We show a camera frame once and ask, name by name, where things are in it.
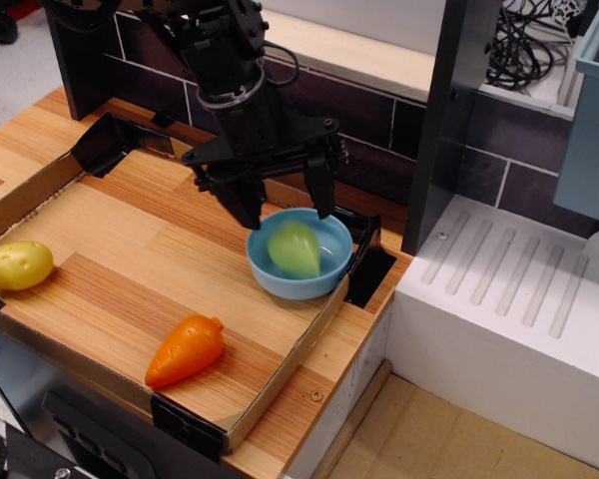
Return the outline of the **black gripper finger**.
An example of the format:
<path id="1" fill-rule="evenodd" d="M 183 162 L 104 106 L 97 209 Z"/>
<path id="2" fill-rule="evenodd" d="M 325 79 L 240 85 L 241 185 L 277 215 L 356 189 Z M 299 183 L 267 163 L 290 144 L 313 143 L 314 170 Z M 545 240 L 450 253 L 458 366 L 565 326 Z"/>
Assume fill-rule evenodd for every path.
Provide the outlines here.
<path id="1" fill-rule="evenodd" d="M 303 178 L 318 217 L 321 220 L 327 218 L 335 207 L 334 176 L 327 159 L 323 156 L 309 158 Z"/>
<path id="2" fill-rule="evenodd" d="M 209 190 L 244 228 L 261 228 L 262 205 L 267 199 L 264 181 L 258 177 L 209 179 Z"/>

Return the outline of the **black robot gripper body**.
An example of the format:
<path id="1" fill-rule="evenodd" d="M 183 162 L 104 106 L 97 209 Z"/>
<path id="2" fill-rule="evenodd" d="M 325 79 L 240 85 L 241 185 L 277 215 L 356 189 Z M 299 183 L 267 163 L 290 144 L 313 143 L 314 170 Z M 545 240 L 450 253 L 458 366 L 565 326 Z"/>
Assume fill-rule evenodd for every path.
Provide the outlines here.
<path id="1" fill-rule="evenodd" d="M 307 160 L 323 156 L 333 171 L 347 162 L 338 134 L 339 121 L 302 116 L 283 102 L 278 84 L 211 95 L 200 89 L 197 99 L 220 126 L 220 133 L 183 155 L 183 163 L 209 191 L 209 179 L 260 179 L 303 173 Z"/>

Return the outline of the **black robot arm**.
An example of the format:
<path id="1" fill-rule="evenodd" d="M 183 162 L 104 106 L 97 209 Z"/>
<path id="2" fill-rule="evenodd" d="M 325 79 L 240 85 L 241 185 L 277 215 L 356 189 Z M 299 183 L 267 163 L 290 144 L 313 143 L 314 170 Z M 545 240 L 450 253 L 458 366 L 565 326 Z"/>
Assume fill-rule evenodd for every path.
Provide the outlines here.
<path id="1" fill-rule="evenodd" d="M 264 181 L 301 173 L 320 218 L 335 208 L 334 172 L 347 158 L 332 118 L 289 110 L 264 55 L 268 23 L 258 1 L 45 1 L 63 27 L 92 33 L 118 11 L 149 26 L 198 86 L 197 98 L 220 126 L 183 162 L 202 192 L 216 197 L 245 228 L 259 228 Z"/>

